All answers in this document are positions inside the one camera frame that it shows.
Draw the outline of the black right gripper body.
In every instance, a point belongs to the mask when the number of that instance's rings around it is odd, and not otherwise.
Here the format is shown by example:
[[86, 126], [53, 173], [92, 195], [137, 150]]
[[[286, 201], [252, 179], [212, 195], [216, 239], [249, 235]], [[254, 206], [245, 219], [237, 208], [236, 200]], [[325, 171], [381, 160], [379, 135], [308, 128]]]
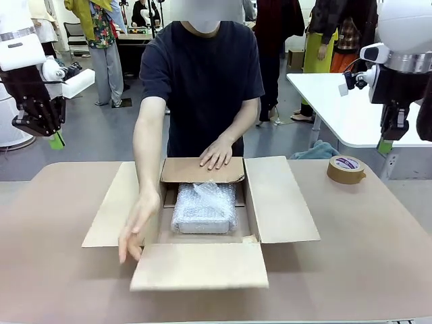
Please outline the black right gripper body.
[[371, 86], [371, 103], [389, 105], [393, 102], [411, 104], [423, 97], [423, 75], [408, 74], [377, 66]]

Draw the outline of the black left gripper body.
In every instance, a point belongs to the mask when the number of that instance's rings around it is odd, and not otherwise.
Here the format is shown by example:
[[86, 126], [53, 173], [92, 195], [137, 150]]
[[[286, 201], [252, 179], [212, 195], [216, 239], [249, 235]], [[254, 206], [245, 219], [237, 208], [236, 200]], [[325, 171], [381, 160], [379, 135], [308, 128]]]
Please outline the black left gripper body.
[[35, 65], [10, 71], [1, 70], [1, 83], [4, 84], [6, 91], [16, 101], [23, 101], [24, 97], [33, 98], [37, 101], [48, 101], [50, 99]]

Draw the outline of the person's right hand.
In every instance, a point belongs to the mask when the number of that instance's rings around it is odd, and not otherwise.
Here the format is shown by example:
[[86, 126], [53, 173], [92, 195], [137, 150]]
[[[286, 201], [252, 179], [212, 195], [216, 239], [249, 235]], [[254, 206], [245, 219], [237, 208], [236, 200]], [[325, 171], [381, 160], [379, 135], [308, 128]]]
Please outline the person's right hand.
[[160, 196], [155, 188], [141, 190], [128, 219], [118, 238], [119, 263], [123, 264], [128, 255], [139, 261], [142, 254], [142, 236], [150, 217], [156, 215], [160, 207]]

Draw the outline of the person's left hand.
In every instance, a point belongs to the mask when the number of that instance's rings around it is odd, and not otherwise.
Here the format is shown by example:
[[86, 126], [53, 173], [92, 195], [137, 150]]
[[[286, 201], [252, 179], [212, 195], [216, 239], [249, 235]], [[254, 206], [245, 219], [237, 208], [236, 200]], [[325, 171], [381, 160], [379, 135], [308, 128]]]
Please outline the person's left hand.
[[210, 144], [200, 156], [200, 166], [208, 170], [220, 169], [227, 165], [232, 158], [233, 140], [227, 136], [220, 136]]

